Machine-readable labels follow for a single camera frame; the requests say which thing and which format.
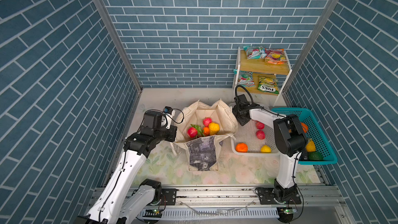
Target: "brick wall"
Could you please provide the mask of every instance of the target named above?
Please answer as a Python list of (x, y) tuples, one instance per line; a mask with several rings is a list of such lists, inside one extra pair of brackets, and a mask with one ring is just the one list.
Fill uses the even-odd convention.
[(288, 90), (316, 114), (357, 223), (397, 223), (398, 0), (340, 0)]
[(285, 48), (294, 64), (327, 2), (103, 1), (144, 87), (230, 87), (244, 45)]
[(0, 0), (0, 223), (83, 213), (136, 93), (92, 0)]

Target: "red fruit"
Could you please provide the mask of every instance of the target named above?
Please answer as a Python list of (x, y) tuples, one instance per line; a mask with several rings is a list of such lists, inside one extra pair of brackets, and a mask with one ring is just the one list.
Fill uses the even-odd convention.
[(205, 127), (208, 127), (209, 124), (210, 124), (211, 122), (213, 122), (213, 121), (211, 120), (211, 118), (205, 118), (205, 119), (203, 120), (203, 125), (204, 125)]
[(194, 138), (194, 137), (196, 137), (196, 135), (198, 134), (198, 130), (197, 129), (195, 129), (194, 127), (191, 127), (191, 128), (189, 128), (188, 129), (188, 136), (190, 137), (190, 138)]
[(264, 129), (264, 127), (266, 127), (266, 125), (264, 125), (263, 123), (261, 123), (259, 121), (256, 122), (257, 129), (262, 130), (262, 129)]
[(264, 138), (266, 138), (266, 134), (265, 134), (262, 130), (258, 130), (258, 131), (256, 132), (256, 136), (257, 136), (258, 139), (264, 139)]

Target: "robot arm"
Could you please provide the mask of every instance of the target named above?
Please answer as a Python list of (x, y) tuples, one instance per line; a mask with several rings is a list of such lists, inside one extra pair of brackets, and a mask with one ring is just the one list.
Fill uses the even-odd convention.
[(177, 127), (171, 125), (175, 110), (144, 113), (137, 132), (126, 138), (115, 172), (94, 206), (84, 217), (77, 217), (75, 224), (122, 224), (131, 223), (141, 210), (161, 197), (161, 183), (146, 179), (137, 192), (125, 203), (127, 192), (134, 177), (149, 153), (162, 140), (174, 142)]
[(302, 149), (305, 148), (308, 139), (304, 133), (299, 118), (294, 115), (281, 116), (264, 109), (259, 104), (247, 101), (245, 95), (237, 95), (235, 88), (235, 103), (232, 112), (241, 126), (245, 125), (250, 119), (260, 121), (273, 128), (275, 133), (275, 144), (281, 152), (279, 172), (274, 182), (274, 196), (277, 202), (289, 201), (292, 195), (296, 195), (297, 164), (301, 156)]

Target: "colorful snack package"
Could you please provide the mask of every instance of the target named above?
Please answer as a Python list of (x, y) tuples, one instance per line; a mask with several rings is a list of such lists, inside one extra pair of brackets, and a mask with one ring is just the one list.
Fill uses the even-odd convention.
[(283, 49), (266, 49), (265, 62), (272, 64), (284, 64), (287, 62)]
[(244, 87), (253, 87), (253, 72), (239, 71), (238, 83), (237, 85), (242, 85)]
[(248, 59), (260, 59), (265, 57), (266, 48), (264, 46), (243, 46)]
[(261, 92), (269, 92), (279, 94), (278, 80), (265, 76), (259, 76), (258, 90)]

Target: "blue plastic basket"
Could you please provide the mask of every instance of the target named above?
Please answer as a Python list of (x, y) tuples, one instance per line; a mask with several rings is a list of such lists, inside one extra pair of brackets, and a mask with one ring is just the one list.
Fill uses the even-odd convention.
[(282, 114), (295, 114), (298, 116), (298, 119), (308, 126), (307, 136), (312, 138), (315, 143), (316, 151), (321, 152), (324, 157), (323, 161), (299, 161), (299, 164), (306, 165), (315, 165), (315, 164), (333, 164), (337, 162), (337, 157), (334, 151), (332, 150), (325, 134), (323, 133), (321, 127), (314, 114), (310, 109), (307, 108), (299, 108), (299, 107), (280, 107), (272, 109), (273, 112), (282, 113)]

